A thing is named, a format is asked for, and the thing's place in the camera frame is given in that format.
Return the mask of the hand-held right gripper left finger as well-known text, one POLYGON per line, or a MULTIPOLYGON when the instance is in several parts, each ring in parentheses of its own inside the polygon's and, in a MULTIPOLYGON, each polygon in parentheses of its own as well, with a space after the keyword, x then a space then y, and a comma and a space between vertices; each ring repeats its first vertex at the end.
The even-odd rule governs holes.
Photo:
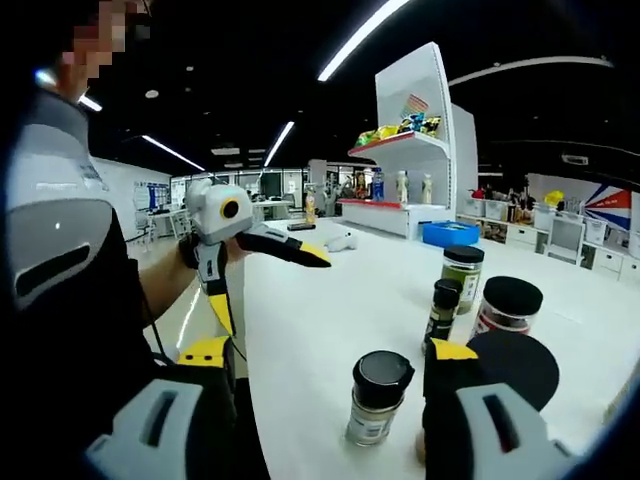
POLYGON ((236 419, 228 335, 195 342, 113 418, 85 453, 96 479, 227 479, 236 419))

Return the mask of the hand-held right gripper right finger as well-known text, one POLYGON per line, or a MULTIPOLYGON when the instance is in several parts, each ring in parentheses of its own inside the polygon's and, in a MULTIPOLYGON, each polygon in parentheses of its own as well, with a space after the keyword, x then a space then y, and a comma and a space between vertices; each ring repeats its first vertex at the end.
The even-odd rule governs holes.
POLYGON ((557 479, 574 454, 541 416, 559 366, 532 337, 433 339, 423 381, 428 479, 557 479))

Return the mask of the person's left hand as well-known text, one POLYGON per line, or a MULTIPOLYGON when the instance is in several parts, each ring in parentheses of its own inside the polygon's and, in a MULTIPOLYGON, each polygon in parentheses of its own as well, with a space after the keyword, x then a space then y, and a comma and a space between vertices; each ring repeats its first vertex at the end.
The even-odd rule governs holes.
POLYGON ((178 250, 184 265, 192 270, 197 270, 199 260, 197 256, 197 248, 200 239, 195 232, 190 232, 182 237, 178 243, 178 250))

